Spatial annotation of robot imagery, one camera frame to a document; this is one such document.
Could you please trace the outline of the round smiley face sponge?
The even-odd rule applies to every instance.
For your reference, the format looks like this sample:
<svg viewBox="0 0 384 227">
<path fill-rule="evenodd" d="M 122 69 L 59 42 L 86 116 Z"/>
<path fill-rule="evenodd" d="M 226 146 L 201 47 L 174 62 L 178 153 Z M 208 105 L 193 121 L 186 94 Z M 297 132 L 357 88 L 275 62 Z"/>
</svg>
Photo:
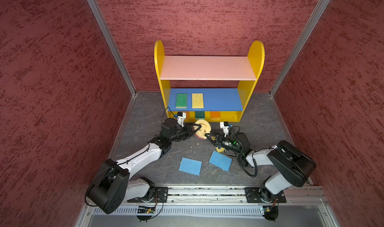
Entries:
<svg viewBox="0 0 384 227">
<path fill-rule="evenodd" d="M 211 125 L 210 125 L 206 120 L 204 120 L 204 119 L 199 119 L 199 120 L 197 120 L 195 123 L 196 123 L 196 124 L 201 124 L 201 125 L 202 125 L 202 127 L 201 127 L 201 129 L 200 129 L 200 130 L 203 132 L 203 138 L 202 138 L 202 139 L 207 139 L 207 138 L 205 137 L 205 135 L 206 135 L 207 133 L 210 133 L 210 132 L 211 132 L 211 130 L 212 130 Z"/>
</svg>

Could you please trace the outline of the yellow sponge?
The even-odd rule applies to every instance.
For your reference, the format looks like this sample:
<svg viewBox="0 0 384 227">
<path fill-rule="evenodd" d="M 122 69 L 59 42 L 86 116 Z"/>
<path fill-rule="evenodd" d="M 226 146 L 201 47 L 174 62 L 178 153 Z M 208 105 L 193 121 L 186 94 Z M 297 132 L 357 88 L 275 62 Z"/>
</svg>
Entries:
<svg viewBox="0 0 384 227">
<path fill-rule="evenodd" d="M 217 144 L 217 147 L 215 148 L 215 150 L 216 150 L 216 152 L 218 152 L 218 153 L 222 153 L 222 152 L 224 152 L 226 149 L 223 148 L 223 147 L 221 147 L 221 146 L 219 146 L 219 145 Z"/>
<path fill-rule="evenodd" d="M 192 108 L 204 108 L 204 95 L 202 93 L 192 93 Z"/>
</svg>

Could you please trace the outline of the dark green sponge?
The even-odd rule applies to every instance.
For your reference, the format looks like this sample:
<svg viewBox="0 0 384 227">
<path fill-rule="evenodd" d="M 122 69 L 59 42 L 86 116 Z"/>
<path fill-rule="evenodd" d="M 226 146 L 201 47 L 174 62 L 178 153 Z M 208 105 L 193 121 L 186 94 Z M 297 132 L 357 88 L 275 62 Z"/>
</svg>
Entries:
<svg viewBox="0 0 384 227">
<path fill-rule="evenodd" d="M 196 119 L 205 119 L 205 112 L 204 111 L 196 111 L 195 112 L 195 118 Z"/>
</svg>

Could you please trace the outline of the tan orange-backed sponge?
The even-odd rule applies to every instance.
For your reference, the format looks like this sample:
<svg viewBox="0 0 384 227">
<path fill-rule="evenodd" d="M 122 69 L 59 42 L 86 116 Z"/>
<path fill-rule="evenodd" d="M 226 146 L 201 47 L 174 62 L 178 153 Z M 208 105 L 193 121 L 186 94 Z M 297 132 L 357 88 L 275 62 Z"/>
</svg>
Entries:
<svg viewBox="0 0 384 227">
<path fill-rule="evenodd" d="M 189 112 L 183 112 L 183 113 L 182 113 L 182 117 L 183 117 L 184 119 L 189 119 L 189 118 L 190 118 L 190 113 L 189 113 Z"/>
</svg>

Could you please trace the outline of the orange sponge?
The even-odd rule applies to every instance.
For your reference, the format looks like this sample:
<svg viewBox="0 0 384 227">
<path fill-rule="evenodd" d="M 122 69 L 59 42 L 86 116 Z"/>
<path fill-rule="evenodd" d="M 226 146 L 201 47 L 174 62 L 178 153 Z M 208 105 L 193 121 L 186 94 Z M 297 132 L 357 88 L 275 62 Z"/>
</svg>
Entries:
<svg viewBox="0 0 384 227">
<path fill-rule="evenodd" d="M 211 111 L 210 115 L 211 115 L 211 119 L 221 119 L 220 111 Z"/>
</svg>

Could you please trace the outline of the light blue sponge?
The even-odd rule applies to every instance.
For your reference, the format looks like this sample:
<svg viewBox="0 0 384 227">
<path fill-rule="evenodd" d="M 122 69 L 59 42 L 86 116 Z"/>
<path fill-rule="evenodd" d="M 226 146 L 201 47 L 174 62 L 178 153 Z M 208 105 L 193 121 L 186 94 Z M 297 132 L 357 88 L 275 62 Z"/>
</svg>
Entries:
<svg viewBox="0 0 384 227">
<path fill-rule="evenodd" d="M 232 159 L 225 155 L 222 155 L 221 153 L 213 151 L 209 163 L 222 169 L 225 172 L 228 172 L 232 164 Z"/>
<path fill-rule="evenodd" d="M 201 167 L 202 167 L 201 161 L 183 157 L 179 167 L 179 171 L 187 174 L 199 176 L 201 172 Z"/>
</svg>

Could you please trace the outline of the bright green sponge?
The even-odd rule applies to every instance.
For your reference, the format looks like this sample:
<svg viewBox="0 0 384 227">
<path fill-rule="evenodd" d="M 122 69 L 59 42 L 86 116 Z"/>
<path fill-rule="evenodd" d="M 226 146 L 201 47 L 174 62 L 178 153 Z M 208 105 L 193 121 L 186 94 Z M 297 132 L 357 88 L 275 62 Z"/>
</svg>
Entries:
<svg viewBox="0 0 384 227">
<path fill-rule="evenodd" d="M 177 93 L 175 108 L 184 109 L 184 108 L 187 108 L 187 106 L 188 106 L 188 94 Z"/>
</svg>

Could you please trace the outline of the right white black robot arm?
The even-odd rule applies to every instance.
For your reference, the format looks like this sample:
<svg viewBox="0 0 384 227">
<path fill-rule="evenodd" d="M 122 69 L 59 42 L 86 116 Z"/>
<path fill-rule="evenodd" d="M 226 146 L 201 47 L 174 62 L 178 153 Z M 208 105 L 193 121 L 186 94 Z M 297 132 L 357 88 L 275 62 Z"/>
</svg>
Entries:
<svg viewBox="0 0 384 227">
<path fill-rule="evenodd" d="M 317 167 L 311 157 L 285 140 L 273 147 L 254 150 L 243 132 L 227 135 L 206 133 L 205 136 L 219 150 L 235 152 L 238 164 L 252 178 L 258 175 L 259 166 L 273 165 L 278 170 L 257 190 L 247 193 L 255 203 L 279 202 L 283 190 L 292 186 L 303 187 Z"/>
</svg>

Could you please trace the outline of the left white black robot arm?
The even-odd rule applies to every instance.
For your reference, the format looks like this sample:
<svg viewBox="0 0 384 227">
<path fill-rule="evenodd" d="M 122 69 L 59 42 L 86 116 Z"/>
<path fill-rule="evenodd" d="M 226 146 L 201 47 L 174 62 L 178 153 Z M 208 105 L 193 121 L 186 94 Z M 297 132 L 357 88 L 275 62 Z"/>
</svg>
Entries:
<svg viewBox="0 0 384 227">
<path fill-rule="evenodd" d="M 99 207 L 106 214 L 114 212 L 122 202 L 135 198 L 148 198 L 155 186 L 147 178 L 131 180 L 137 172 L 163 157 L 171 149 L 173 142 L 184 141 L 200 130 L 205 133 L 207 127 L 202 124 L 186 123 L 183 126 L 162 125 L 160 134 L 136 153 L 123 159 L 107 159 L 88 186 L 85 203 Z"/>
</svg>

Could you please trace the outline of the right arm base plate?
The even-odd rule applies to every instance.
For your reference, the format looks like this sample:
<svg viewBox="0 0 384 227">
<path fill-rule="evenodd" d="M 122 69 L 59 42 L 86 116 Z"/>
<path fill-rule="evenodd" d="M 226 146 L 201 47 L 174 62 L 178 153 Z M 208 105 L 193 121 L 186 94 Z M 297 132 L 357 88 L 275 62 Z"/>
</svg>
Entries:
<svg viewBox="0 0 384 227">
<path fill-rule="evenodd" d="M 259 187 L 246 187 L 245 196 L 249 204 L 285 204 L 287 202 L 283 191 L 274 195 L 266 188 L 260 190 Z"/>
</svg>

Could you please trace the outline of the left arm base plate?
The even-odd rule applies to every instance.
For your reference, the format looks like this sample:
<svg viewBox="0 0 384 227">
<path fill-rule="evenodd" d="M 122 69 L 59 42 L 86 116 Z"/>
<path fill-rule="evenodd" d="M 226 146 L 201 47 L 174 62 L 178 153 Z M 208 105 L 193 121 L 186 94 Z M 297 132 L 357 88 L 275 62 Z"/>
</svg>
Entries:
<svg viewBox="0 0 384 227">
<path fill-rule="evenodd" d="M 168 187 L 153 187 L 150 188 L 149 192 L 144 197 L 126 200 L 124 201 L 124 203 L 166 203 L 168 198 L 168 192 Z"/>
</svg>

